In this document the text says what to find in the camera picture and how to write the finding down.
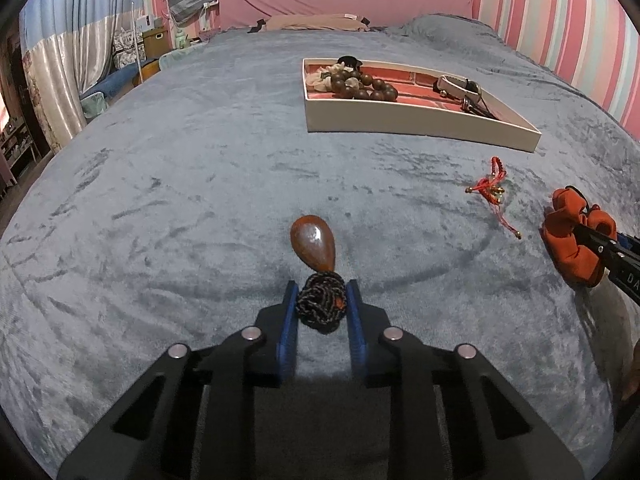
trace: white cable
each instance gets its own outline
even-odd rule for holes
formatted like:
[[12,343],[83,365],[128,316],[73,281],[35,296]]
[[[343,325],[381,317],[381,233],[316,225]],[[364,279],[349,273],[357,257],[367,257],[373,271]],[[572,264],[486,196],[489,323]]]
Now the white cable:
[[136,28],[136,19],[133,17],[133,2],[131,3],[131,31],[133,32],[133,43],[136,45],[136,61],[138,62],[140,84],[142,84],[145,79],[142,77],[142,65],[140,65],[140,53],[138,51],[138,29]]

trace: orange scrunchie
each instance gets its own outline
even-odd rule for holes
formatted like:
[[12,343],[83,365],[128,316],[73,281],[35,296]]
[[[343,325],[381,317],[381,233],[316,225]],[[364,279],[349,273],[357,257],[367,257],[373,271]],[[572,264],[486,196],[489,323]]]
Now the orange scrunchie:
[[617,237],[616,222],[599,208],[587,214],[586,200],[573,189],[556,189],[553,194],[554,211],[542,225],[542,237],[547,243],[558,270],[571,282],[596,286],[604,275],[604,265],[587,247],[579,246],[574,236],[578,223],[601,232],[610,238]]

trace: black braided rope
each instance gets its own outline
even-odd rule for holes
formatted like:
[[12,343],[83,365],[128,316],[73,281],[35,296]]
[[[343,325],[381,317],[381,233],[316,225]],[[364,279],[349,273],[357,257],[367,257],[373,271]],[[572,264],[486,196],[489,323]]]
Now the black braided rope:
[[347,312],[344,280],[335,272],[316,272],[298,293],[300,321],[323,334],[334,332]]

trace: brown storage box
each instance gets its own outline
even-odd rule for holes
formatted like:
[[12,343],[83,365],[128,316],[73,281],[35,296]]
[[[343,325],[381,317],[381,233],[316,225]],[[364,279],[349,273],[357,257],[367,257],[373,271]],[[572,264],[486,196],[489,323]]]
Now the brown storage box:
[[152,28],[142,33],[146,58],[159,58],[171,51],[171,39],[166,28]]
[[[378,76],[398,88],[401,96],[396,103],[358,101],[333,98],[330,94],[307,91],[305,77],[318,66],[331,66],[335,59],[303,59],[302,86],[305,93],[306,129],[310,132],[377,132],[447,137],[471,140],[534,152],[540,132],[526,119],[487,91],[482,96],[489,110],[500,120],[463,112],[460,104],[433,103],[428,92],[433,92],[428,80],[441,75],[453,75],[417,66],[364,61],[363,73]],[[403,96],[407,89],[409,94]]]

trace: floor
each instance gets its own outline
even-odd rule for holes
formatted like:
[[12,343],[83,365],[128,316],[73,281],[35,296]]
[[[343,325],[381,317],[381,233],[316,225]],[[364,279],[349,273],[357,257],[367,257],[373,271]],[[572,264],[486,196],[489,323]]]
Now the floor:
[[0,200],[0,238],[9,225],[14,213],[17,211],[20,202],[22,202],[28,190],[42,174],[42,171],[47,167],[47,164],[49,164],[52,158],[53,152],[49,152],[38,163],[32,162],[27,170],[23,171],[18,178],[18,185],[10,187],[4,198]]

